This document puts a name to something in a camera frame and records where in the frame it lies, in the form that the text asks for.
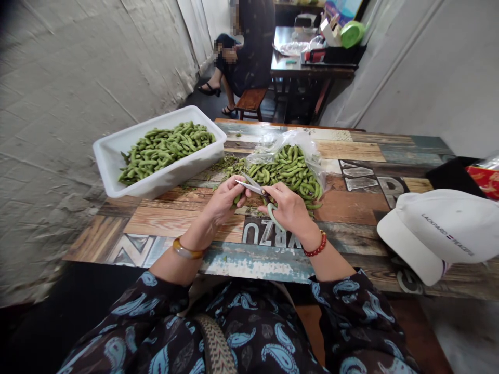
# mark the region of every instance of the cap brim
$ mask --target cap brim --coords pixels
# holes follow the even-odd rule
[[[425,285],[433,286],[442,278],[443,260],[417,239],[395,209],[381,219],[377,230],[381,239],[414,270]]]

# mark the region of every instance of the patterned table top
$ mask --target patterned table top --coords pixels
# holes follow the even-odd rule
[[[253,151],[260,136],[289,125],[217,119],[227,134],[225,150],[238,157]],[[331,189],[315,211],[316,222],[353,266],[361,266],[386,292],[499,300],[495,286],[499,259],[456,264],[427,287],[379,238],[376,225],[405,192],[432,190],[425,172],[453,158],[436,137],[385,135],[305,127],[317,143]],[[207,174],[211,179],[206,181]],[[65,260],[148,268],[185,232],[209,201],[222,174],[205,171],[156,200],[108,198],[73,244]],[[257,217],[252,198],[217,234],[201,272],[307,283],[313,269],[291,233],[276,233],[268,218]]]

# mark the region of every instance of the red bead bracelet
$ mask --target red bead bracelet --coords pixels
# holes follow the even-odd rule
[[[313,252],[307,252],[307,251],[303,250],[303,252],[305,252],[305,256],[307,256],[307,257],[313,257],[313,256],[318,255],[320,252],[322,252],[322,250],[326,246],[327,236],[326,236],[326,233],[324,231],[322,231],[322,230],[321,230],[321,234],[322,234],[322,240],[321,240],[321,245],[319,246],[319,248],[317,248]]]

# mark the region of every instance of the bracelet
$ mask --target bracelet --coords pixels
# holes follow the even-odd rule
[[[180,244],[181,237],[182,237],[182,235],[180,235],[178,238],[176,238],[173,241],[172,248],[175,252],[177,252],[180,256],[185,257],[186,259],[189,259],[189,260],[197,260],[197,259],[203,258],[203,256],[208,251],[208,248],[206,248],[205,250],[202,250],[202,251],[192,251],[192,250],[189,250],[187,248],[184,248]]]
[[[316,256],[318,255],[320,252],[322,252],[322,250],[326,247],[326,242],[327,242],[327,236],[326,236],[326,233],[324,231],[321,230],[321,234],[322,234],[322,241],[321,241],[321,245],[319,246],[319,248],[317,248],[315,251],[313,252],[307,252],[305,250],[303,250],[303,252],[305,253],[305,255],[307,257],[313,257],[313,256]]]

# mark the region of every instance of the red package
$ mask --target red package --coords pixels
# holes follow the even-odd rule
[[[499,200],[499,170],[487,170],[476,166],[468,166],[466,171],[488,198]]]

